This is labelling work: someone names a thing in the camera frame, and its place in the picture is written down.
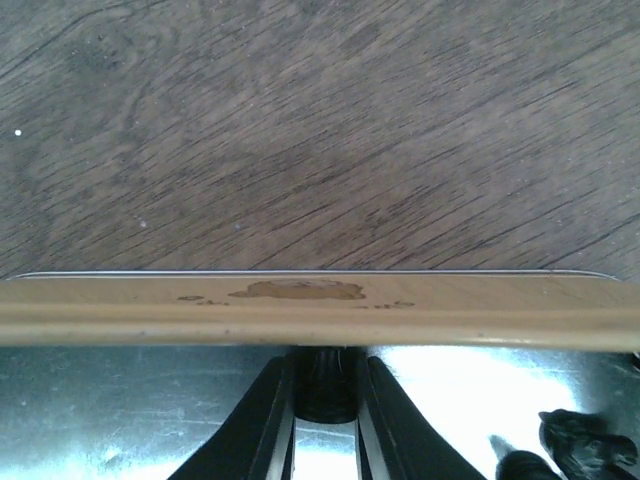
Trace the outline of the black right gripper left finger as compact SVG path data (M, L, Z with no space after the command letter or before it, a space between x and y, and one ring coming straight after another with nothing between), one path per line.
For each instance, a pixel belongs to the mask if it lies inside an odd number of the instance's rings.
M290 479L294 452L294 366L280 356L267 363L217 432L169 479Z

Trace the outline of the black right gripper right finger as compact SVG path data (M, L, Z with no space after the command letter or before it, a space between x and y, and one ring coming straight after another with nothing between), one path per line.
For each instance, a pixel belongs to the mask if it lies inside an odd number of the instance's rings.
M429 424L380 358L358 359L357 400L359 478L484 478Z

